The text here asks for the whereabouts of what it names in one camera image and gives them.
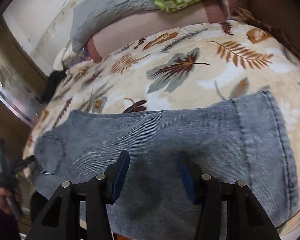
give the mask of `wall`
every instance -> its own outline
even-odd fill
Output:
[[[46,74],[69,41],[73,7],[83,0],[13,0],[3,17],[25,52]]]

